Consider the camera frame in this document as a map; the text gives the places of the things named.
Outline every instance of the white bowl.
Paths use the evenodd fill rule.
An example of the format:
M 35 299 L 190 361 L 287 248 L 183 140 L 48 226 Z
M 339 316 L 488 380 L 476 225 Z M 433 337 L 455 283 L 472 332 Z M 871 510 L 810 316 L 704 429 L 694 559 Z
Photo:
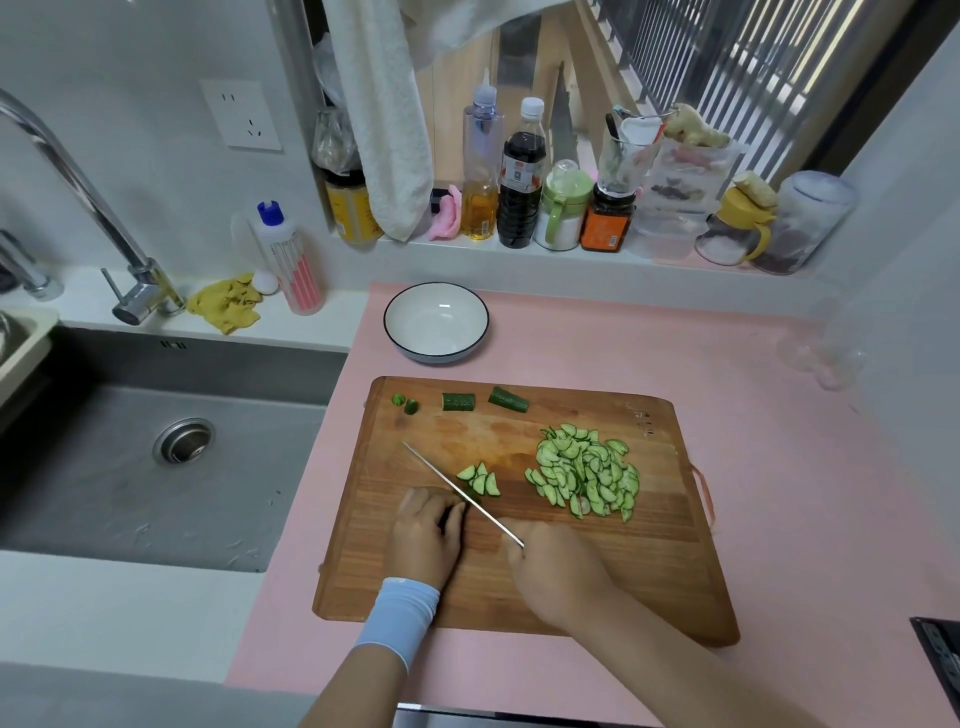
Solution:
M 479 296 L 454 283 L 421 283 L 396 294 L 383 327 L 396 347 L 421 364 L 446 364 L 483 340 L 490 312 Z

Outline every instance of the wooden cutting board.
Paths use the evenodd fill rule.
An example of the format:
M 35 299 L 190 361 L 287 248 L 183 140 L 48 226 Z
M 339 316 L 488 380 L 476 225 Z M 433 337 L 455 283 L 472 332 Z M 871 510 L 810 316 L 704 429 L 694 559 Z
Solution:
M 530 401 L 526 414 L 487 402 L 491 384 L 382 376 L 367 399 L 347 486 L 321 569 L 313 610 L 323 619 L 367 618 L 383 580 L 382 554 L 408 488 L 447 487 L 403 445 L 448 477 L 483 460 L 496 473 L 501 497 L 482 503 L 498 518 L 567 523 L 592 541 L 613 580 L 700 643 L 723 646 L 739 631 L 707 517 L 686 456 L 673 405 L 610 392 L 508 386 Z M 473 412 L 443 412 L 442 392 L 472 392 Z M 390 398 L 420 402 L 405 415 Z M 625 460 L 640 474 L 633 518 L 586 516 L 537 495 L 523 477 L 537 467 L 542 427 L 572 423 L 600 430 L 630 448 Z M 441 627 L 558 634 L 527 609 L 500 552 L 500 531 L 475 509 L 464 522 L 463 553 L 434 622 Z

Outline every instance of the orange label jar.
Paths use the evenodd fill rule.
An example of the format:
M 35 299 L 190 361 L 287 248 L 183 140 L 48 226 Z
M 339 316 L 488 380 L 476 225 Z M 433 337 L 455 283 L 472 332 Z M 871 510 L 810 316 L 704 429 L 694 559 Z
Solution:
M 611 197 L 594 185 L 584 229 L 580 233 L 581 247 L 601 253 L 619 251 L 634 216 L 635 201 L 636 195 Z

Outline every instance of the yellow jar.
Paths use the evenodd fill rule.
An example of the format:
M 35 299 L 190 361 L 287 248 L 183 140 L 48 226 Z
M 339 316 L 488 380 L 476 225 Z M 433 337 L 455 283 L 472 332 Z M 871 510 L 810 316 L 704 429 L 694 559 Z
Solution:
M 363 172 L 357 169 L 341 176 L 322 169 L 321 173 L 340 236 L 354 245 L 370 243 L 380 237 L 383 229 L 370 209 L 370 195 Z

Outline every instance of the knife blade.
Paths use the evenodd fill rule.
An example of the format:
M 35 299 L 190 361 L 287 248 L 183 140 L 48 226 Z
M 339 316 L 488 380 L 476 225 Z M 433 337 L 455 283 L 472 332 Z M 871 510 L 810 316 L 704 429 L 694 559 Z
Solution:
M 463 490 L 460 486 L 458 486 L 456 483 L 454 483 L 452 480 L 450 480 L 450 478 L 448 478 L 446 475 L 444 475 L 444 474 L 441 473 L 439 470 L 437 470 L 436 468 L 434 468 L 434 467 L 433 467 L 433 464 L 432 464 L 429 460 L 427 460 L 425 457 L 423 457 L 419 452 L 417 452 L 416 450 L 414 450 L 413 448 L 411 448 L 411 447 L 410 447 L 409 445 L 407 445 L 406 443 L 403 443 L 403 446 L 404 446 L 405 448 L 407 448 L 408 450 L 410 450 L 411 452 L 413 452 L 413 453 L 420 459 L 420 462 L 422 462 L 427 468 L 429 468 L 429 469 L 432 470 L 434 473 L 436 473 L 437 475 L 439 475 L 439 476 L 444 480 L 444 482 L 445 482 L 448 486 L 450 486 L 453 490 L 455 490 L 455 491 L 460 495 L 461 498 L 463 498 L 467 503 L 469 503 L 469 504 L 472 505 L 474 508 L 476 508 L 478 511 L 480 511 L 480 513 L 482 513 L 482 514 L 483 514 L 484 516 L 486 516 L 488 519 L 490 519 L 491 521 L 493 521 L 493 523 L 496 525 L 497 528 L 499 528 L 499 529 L 500 529 L 501 531 L 503 531 L 505 534 L 507 534 L 508 536 L 510 536 L 510 538 L 512 538 L 514 541 L 516 541 L 516 542 L 519 544 L 520 548 L 523 548 L 523 542 L 517 537 L 516 533 L 514 533 L 514 532 L 511 531 L 509 528 L 507 528 L 507 526 L 505 526 L 503 523 L 501 523 L 500 521 L 498 521 L 498 520 L 496 519 L 496 517 L 494 517 L 494 516 L 492 516 L 490 513 L 488 513 L 486 508 L 484 508 L 482 505 L 480 505 L 480 503 L 478 503 L 476 500 L 474 500 L 473 498 L 471 498 L 470 496 L 468 496 L 468 495 L 467 495 L 467 492 L 466 492 L 465 490 Z

